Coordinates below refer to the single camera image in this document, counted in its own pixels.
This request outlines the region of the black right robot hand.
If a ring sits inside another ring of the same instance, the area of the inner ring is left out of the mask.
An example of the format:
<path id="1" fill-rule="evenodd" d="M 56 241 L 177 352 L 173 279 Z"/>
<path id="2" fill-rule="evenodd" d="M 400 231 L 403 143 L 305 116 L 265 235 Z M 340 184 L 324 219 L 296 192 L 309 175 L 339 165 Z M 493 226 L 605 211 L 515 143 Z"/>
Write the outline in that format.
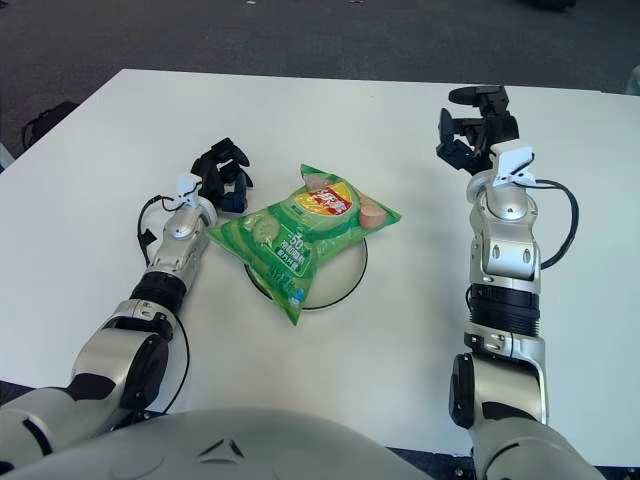
<path id="1" fill-rule="evenodd" d="M 517 120 L 508 111 L 509 97 L 505 87 L 461 87 L 450 91 L 448 100 L 478 108 L 480 117 L 453 118 L 447 109 L 442 108 L 437 156 L 454 169 L 464 170 L 471 176 L 491 170 L 490 147 L 519 138 Z"/>

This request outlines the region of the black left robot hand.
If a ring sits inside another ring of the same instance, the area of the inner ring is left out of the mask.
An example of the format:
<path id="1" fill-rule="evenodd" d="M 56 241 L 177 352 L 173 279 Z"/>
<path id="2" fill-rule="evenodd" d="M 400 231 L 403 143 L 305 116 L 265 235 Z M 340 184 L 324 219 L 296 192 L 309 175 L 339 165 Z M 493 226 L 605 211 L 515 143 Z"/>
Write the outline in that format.
<path id="1" fill-rule="evenodd" d="M 247 208 L 247 191 L 253 187 L 246 172 L 249 166 L 245 153 L 224 138 L 194 162 L 191 173 L 201 178 L 201 197 L 217 209 L 240 214 Z"/>

